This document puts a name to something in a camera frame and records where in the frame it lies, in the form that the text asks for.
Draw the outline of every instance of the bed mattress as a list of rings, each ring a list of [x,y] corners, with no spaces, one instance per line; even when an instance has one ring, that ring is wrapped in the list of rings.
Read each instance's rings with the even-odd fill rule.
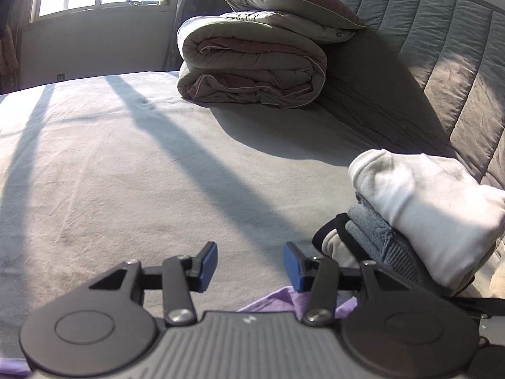
[[[282,245],[307,253],[355,203],[349,163],[369,143],[325,110],[200,106],[177,73],[112,75],[0,96],[0,357],[21,356],[34,307],[125,259],[219,246],[199,311],[288,285]],[[161,294],[146,307],[162,315]]]
[[[505,188],[505,12],[479,0],[341,0],[367,25],[324,46],[316,103],[379,147],[458,158]]]

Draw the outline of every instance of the screw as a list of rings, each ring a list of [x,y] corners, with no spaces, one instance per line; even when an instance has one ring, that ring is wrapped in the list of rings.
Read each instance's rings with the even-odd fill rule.
[[[327,309],[313,309],[305,314],[305,318],[311,324],[319,325],[328,323],[333,319],[333,315]]]
[[[168,313],[167,317],[172,323],[181,326],[189,325],[194,321],[194,313],[186,308],[174,309]]]

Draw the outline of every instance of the window frame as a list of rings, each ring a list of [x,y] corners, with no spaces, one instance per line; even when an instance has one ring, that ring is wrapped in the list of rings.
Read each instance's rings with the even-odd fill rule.
[[[160,5],[170,5],[170,0],[161,0],[160,2],[157,2],[155,0],[148,0],[148,1],[127,0],[127,1],[120,1],[120,2],[115,2],[115,3],[102,3],[102,0],[95,0],[94,5],[64,9],[61,11],[56,11],[56,12],[52,12],[50,14],[46,14],[46,15],[41,16],[41,15],[39,15],[41,2],[42,2],[42,0],[33,0],[31,16],[30,16],[30,23],[46,20],[48,18],[59,17],[61,15],[71,14],[74,12],[94,10],[94,9],[100,9],[100,8],[132,7],[132,6],[133,7],[141,7],[141,6],[153,7],[153,6],[160,6]]]

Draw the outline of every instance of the purple cloth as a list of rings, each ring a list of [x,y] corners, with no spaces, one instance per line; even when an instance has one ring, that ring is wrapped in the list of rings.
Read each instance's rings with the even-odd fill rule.
[[[305,306],[309,302],[310,292],[296,292],[292,286],[286,286],[272,292],[264,298],[239,309],[238,312],[287,312],[292,311],[298,319],[301,319]],[[358,305],[355,297],[337,306],[335,318],[342,319],[351,313]]]
[[[28,376],[30,368],[24,359],[0,358],[0,375]]]

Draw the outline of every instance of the folded clothes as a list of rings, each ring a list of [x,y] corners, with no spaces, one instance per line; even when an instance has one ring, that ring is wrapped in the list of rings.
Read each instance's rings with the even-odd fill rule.
[[[357,198],[359,205],[348,210],[345,228],[339,227],[336,221],[333,221],[333,227],[325,225],[328,226],[327,229],[319,235],[316,234],[312,240],[314,246],[342,266],[357,266],[356,259],[347,263],[345,261],[345,258],[356,256],[349,251],[349,248],[352,248],[350,242],[339,235],[339,231],[340,234],[347,232],[348,238],[353,239],[352,244],[358,244],[367,255],[367,258],[358,258],[359,260],[373,259],[416,285],[439,295],[449,295],[450,290],[438,285],[430,276],[408,240],[394,230],[365,198],[359,194]]]
[[[177,89],[202,102],[308,105],[326,79],[326,55],[309,38],[261,22],[194,17],[177,33]]]
[[[505,191],[455,159],[371,149],[349,166],[354,188],[401,232],[438,284],[466,285],[505,232]]]

